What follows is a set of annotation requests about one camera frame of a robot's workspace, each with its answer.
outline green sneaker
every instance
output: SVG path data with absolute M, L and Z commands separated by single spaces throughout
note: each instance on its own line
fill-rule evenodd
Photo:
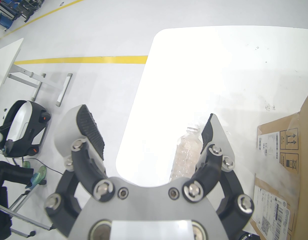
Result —
M 33 189 L 36 185 L 38 185 L 46 176 L 46 167 L 41 166 L 37 173 L 34 173 L 31 178 L 31 183 L 28 184 L 25 188 L 26 189 Z
M 25 161 L 23 161 L 23 163 L 22 163 L 22 167 L 23 167 L 23 168 L 26 168 L 26 169 L 30 169 L 30 168 L 31 168 L 31 164 L 30 164 L 29 161 L 25 160 Z

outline white table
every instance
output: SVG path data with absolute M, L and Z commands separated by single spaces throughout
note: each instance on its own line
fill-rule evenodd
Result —
M 62 84 L 58 84 L 58 83 L 55 83 L 53 81 L 50 81 L 48 79 L 45 78 L 45 73 L 43 73 L 41 76 L 33 73 L 33 72 L 30 72 L 28 70 L 25 70 L 17 65 L 14 65 L 14 61 L 21 49 L 21 44 L 23 42 L 23 39 L 19 39 L 18 41 L 15 41 L 3 48 L 0 49 L 0 88 L 1 86 L 4 84 L 6 78 L 10 78 L 10 79 L 13 79 L 13 80 L 16 80 L 16 81 L 19 81 L 19 82 L 22 82 L 24 84 L 27 84 L 31 87 L 34 87 L 35 88 L 35 92 L 33 94 L 33 97 L 31 98 L 32 101 L 35 101 L 36 99 L 36 96 L 38 94 L 38 91 L 41 87 L 41 84 L 42 83 L 45 83 L 49 86 L 52 86 L 52 87 L 55 87 L 57 89 L 59 89 L 61 91 L 58 99 L 57 99 L 57 102 L 56 102 L 56 105 L 57 106 L 60 106 L 61 105 L 61 102 L 62 102 L 62 99 L 64 97 L 64 94 L 65 94 L 65 91 L 67 89 L 67 86 L 70 82 L 70 79 L 72 77 L 72 73 L 69 73 L 63 83 Z M 30 78 L 33 78 L 37 81 L 39 81 L 38 84 L 35 84 L 35 83 L 32 83 L 30 81 L 27 81 L 25 79 L 22 79 L 20 77 L 17 77 L 11 73 L 16 73 L 16 72 L 20 72 L 20 73 L 23 73 L 27 76 L 29 76 Z
M 166 29 L 154 38 L 121 147 L 118 173 L 168 183 L 177 139 L 215 113 L 253 197 L 257 126 L 298 112 L 308 94 L 308 30 L 273 26 Z M 217 208 L 220 186 L 209 199 Z

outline black pants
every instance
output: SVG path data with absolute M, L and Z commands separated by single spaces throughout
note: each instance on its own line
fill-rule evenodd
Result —
M 27 185 L 33 176 L 33 169 L 26 169 L 0 161 L 0 189 L 4 181 Z

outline plastic water bottle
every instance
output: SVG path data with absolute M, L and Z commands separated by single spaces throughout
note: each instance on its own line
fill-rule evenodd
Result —
M 179 177 L 191 178 L 201 156 L 203 143 L 199 140 L 199 127 L 189 125 L 186 134 L 179 138 L 170 181 Z

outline textured grip pad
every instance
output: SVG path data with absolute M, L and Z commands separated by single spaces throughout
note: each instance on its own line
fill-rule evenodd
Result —
M 100 155 L 102 160 L 103 158 L 103 151 L 104 151 L 104 141 L 97 129 L 97 125 L 93 119 L 92 114 L 89 112 L 87 106 L 83 104 L 79 109 L 77 116 L 76 116 L 77 126 L 79 127 L 80 132 L 82 135 L 85 135 L 93 147 L 95 148 L 96 152 Z

